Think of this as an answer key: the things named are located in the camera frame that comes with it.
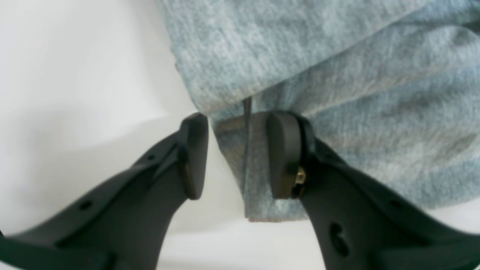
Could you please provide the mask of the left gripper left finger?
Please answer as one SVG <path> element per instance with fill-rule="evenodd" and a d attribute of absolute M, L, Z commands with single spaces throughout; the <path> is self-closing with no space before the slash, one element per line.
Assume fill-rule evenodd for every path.
<path fill-rule="evenodd" d="M 209 121 L 195 113 L 130 168 L 42 224 L 1 236 L 1 262 L 22 270 L 154 270 L 168 227 L 203 192 Z"/>

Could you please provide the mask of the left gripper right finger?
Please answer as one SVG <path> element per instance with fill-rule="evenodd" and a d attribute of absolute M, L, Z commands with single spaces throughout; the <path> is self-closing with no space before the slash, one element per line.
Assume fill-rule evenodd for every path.
<path fill-rule="evenodd" d="M 430 217 L 319 140 L 310 122 L 273 111 L 266 120 L 271 194 L 298 200 L 327 270 L 477 270 L 478 234 Z"/>

